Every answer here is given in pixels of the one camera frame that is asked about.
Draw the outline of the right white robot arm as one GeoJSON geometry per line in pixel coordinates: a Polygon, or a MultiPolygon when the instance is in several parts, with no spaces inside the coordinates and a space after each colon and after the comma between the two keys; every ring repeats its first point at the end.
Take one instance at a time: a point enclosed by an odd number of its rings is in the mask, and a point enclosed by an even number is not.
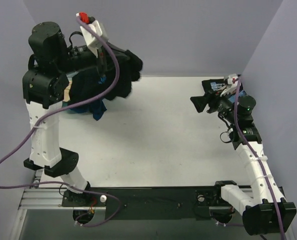
{"type": "Polygon", "coordinates": [[[207,113],[217,113],[226,124],[229,143],[241,159],[252,190],[252,196],[248,196],[235,183],[224,183],[212,191],[213,202],[229,203],[241,215],[249,235],[279,233],[284,238],[297,209],[293,202],[286,200],[269,168],[262,138],[252,117],[256,100],[247,94],[225,96],[221,91],[209,91],[203,96],[192,96],[190,101],[198,113],[209,107],[207,113]]]}

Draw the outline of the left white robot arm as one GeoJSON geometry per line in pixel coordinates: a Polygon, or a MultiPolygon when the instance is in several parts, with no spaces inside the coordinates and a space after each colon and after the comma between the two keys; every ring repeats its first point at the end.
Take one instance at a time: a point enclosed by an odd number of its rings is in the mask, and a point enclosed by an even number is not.
{"type": "Polygon", "coordinates": [[[23,164],[31,170],[43,169],[52,178],[61,177],[69,193],[80,206],[90,203],[90,184],[82,176],[77,164],[78,153],[59,145],[59,114],[68,75],[95,67],[96,46],[67,46],[60,26],[52,21],[36,25],[28,38],[33,54],[28,61],[28,71],[22,78],[23,98],[29,113],[31,152],[23,164]]]}

